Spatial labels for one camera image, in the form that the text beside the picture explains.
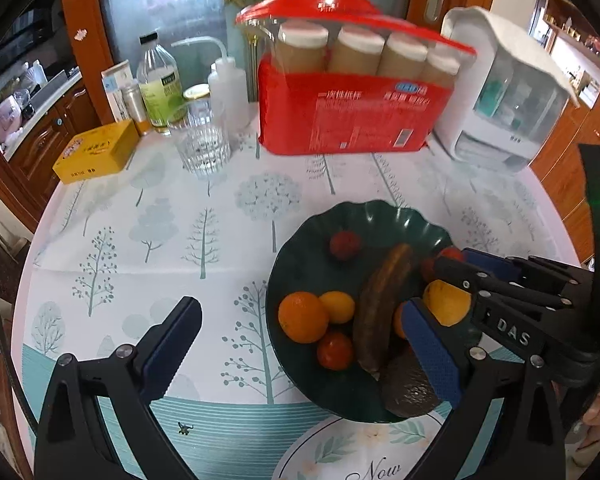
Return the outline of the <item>person's right hand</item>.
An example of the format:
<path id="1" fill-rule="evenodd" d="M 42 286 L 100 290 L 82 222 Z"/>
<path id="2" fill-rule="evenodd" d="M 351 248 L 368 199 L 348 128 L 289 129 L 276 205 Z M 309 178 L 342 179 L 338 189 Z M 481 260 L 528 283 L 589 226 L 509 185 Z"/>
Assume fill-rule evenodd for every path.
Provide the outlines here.
<path id="1" fill-rule="evenodd" d="M 588 432 L 572 460 L 578 468 L 585 469 L 600 452 L 600 392 L 583 415 L 582 422 L 588 426 Z"/>

